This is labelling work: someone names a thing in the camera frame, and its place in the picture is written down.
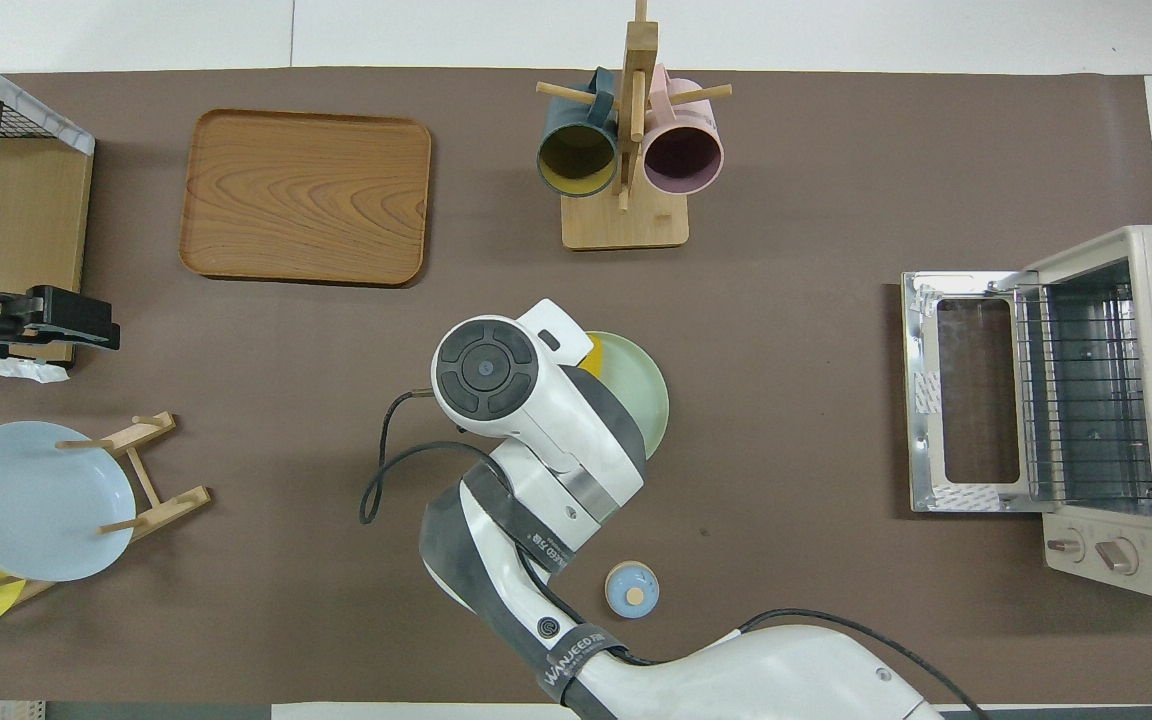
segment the wooden tray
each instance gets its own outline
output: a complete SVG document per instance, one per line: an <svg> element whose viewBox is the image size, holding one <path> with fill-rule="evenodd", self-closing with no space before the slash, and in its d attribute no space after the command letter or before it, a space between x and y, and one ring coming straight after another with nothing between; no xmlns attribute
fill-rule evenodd
<svg viewBox="0 0 1152 720"><path fill-rule="evenodd" d="M430 137L402 118L212 109L180 260L210 278L397 286L425 260Z"/></svg>

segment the brown tablecloth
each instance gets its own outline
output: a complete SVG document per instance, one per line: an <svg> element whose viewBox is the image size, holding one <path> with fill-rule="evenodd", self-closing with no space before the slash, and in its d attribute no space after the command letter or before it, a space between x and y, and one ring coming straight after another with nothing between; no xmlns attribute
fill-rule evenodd
<svg viewBox="0 0 1152 720"><path fill-rule="evenodd" d="M756 612L893 635L979 702L1152 702L1152 598L1043 566L1037 516L908 509L901 270L1016 268L1152 223L1140 78L695 73L723 175L681 249L573 253L535 173L538 79L577 73L294 69L18 77L94 132L84 290L116 354L69 382L0 379L0 423L89 434L170 410L145 460L214 505L0 620L0 698L544 702L417 555L422 507L467 468L414 458L357 524L391 397L470 314L552 297L634 340L669 384L646 487L556 579L637 655L684 655ZM434 136L429 265L402 290L218 282L177 258L189 135L212 108L399 115ZM456 430L430 401L394 448ZM616 621L602 577L664 597ZM952 698L904 661L933 702Z"/></svg>

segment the gray circular button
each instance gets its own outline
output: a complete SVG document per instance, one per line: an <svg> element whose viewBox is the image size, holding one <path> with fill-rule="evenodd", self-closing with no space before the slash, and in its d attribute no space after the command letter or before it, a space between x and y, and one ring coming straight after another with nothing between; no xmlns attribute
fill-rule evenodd
<svg viewBox="0 0 1152 720"><path fill-rule="evenodd" d="M509 377L509 357L494 344L472 347L461 364L461 374L476 391L493 391Z"/></svg>

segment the mug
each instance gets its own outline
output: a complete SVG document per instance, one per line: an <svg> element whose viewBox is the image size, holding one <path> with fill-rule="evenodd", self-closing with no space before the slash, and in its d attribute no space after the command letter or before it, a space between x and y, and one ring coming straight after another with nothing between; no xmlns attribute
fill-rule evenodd
<svg viewBox="0 0 1152 720"><path fill-rule="evenodd" d="M536 169L540 179L568 197L585 197L602 190L616 176L616 112L612 108L612 70L598 68L589 85L574 88L594 94L585 105L566 97L550 100Z"/></svg>
<svg viewBox="0 0 1152 720"><path fill-rule="evenodd" d="M652 187L669 195L699 192L723 168L713 104L669 104L669 96L690 90L700 86L690 79L669 77L664 65L652 73L650 109L643 120L643 174Z"/></svg>

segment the white toaster oven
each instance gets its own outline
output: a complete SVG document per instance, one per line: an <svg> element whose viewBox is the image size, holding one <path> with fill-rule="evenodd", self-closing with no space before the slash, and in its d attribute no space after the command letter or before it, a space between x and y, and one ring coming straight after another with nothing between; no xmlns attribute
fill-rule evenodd
<svg viewBox="0 0 1152 720"><path fill-rule="evenodd" d="M1051 568L1152 596L1152 225L902 281L914 509L1043 511Z"/></svg>

